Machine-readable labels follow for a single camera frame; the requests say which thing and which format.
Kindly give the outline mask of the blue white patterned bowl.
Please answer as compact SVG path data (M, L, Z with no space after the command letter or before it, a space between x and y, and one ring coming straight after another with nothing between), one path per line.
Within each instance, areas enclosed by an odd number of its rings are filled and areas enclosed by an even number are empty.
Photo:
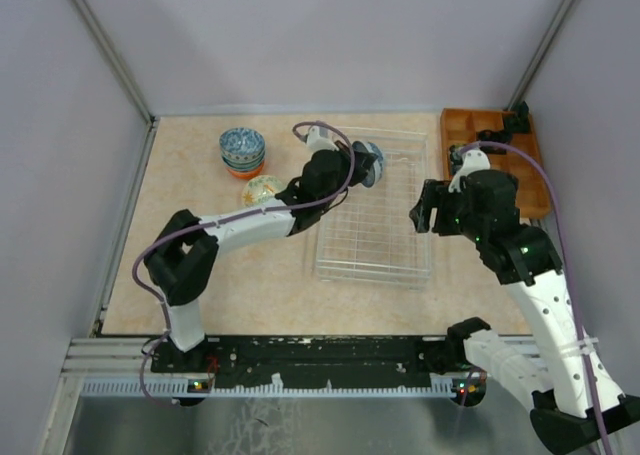
M385 166L384 154L373 142L355 141L353 147L357 153L368 154L372 159L371 166L361 182L364 187L372 188L382 179Z

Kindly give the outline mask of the white wire dish rack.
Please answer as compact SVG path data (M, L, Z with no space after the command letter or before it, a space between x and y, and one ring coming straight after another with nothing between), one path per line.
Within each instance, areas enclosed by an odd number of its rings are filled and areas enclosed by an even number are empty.
M382 154L371 188L357 186L325 215L314 271L321 280L362 281L420 290L431 275L430 240L409 217L429 174L428 139L420 132L342 126L352 142Z

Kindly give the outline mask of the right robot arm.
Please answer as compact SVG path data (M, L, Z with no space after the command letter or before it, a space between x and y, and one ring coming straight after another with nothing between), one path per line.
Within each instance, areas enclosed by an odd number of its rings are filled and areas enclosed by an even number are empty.
M448 362L478 367L528 412L541 443L569 454L639 420L639 399L625 394L579 327L560 257L542 229L520 220L517 179L481 169L460 185L427 180L410 219L419 233L463 236L518 305L546 367L539 369L479 318L447 331Z

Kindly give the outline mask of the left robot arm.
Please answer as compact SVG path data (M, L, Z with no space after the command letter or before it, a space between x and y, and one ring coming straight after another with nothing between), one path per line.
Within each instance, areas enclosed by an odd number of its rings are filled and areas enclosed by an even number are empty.
M262 204L211 217L197 217L187 209L176 212L142 258L160 290L174 362L189 372L207 362L198 298L219 257L306 231L331 210L335 197L356 185L372 187L383 170L383 155L375 144L340 143L336 150L315 152L300 176Z

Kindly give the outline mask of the black yellow object in tray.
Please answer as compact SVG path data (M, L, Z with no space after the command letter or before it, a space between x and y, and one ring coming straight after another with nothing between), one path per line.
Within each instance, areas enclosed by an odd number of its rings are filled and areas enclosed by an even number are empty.
M449 173L454 176L462 167L464 160L461 149L463 144L453 144L448 148Z

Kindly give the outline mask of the wooden compartment tray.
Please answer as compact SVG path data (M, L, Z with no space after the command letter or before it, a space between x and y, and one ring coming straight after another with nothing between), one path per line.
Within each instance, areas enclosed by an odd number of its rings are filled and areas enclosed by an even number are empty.
M446 108L440 115L441 162L444 178L449 180L448 148L453 144L468 145L476 141L476 133L482 130L503 129L502 114L509 111L472 110ZM524 152L537 163L542 162L533 117L530 115L531 132L513 134L510 146ZM521 155L506 150L503 155L488 154L491 167L514 175L519 181L516 205L525 219L538 220L546 217L552 209L546 184L532 166Z

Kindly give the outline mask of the black object tray centre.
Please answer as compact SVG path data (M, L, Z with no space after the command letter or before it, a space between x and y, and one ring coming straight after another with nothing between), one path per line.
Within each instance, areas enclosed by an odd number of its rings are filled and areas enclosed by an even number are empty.
M502 145L510 145L513 140L513 133L505 129L499 131L482 130L476 133L476 140L479 142L493 142ZM481 146L480 149L487 154L503 155L506 153L504 148L496 146Z

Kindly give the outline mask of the yellow floral bowl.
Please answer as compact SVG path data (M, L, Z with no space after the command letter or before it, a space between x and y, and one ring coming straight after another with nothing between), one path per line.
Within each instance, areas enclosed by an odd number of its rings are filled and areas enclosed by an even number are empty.
M241 193L244 207L262 204L285 189L286 185L272 175L259 175L249 180Z

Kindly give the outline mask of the orange bottom stacked bowl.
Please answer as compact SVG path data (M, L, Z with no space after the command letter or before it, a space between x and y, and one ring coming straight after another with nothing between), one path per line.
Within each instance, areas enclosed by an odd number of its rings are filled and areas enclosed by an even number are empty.
M242 171L242 170L236 170L236 169L234 169L232 167L226 166L226 170L230 175L232 175L235 178L242 179L242 180L251 180L252 178L255 178L256 176L259 176L261 174L263 168L264 168L264 165L261 164L261 165L257 166L256 168L254 168L252 170Z

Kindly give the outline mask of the black object tray corner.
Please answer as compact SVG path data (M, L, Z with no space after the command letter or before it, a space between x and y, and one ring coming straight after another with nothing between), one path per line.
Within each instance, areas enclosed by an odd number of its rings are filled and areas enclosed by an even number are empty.
M529 134L531 132L530 111L525 101L517 104L513 111L502 114L503 129L513 134Z

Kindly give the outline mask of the top blue stacked bowl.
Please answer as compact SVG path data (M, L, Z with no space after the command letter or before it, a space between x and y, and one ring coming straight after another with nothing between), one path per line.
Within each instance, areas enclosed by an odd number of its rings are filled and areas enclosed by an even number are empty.
M249 162L260 158L265 151L266 143L258 131L236 127L223 132L219 137L222 155L232 161Z

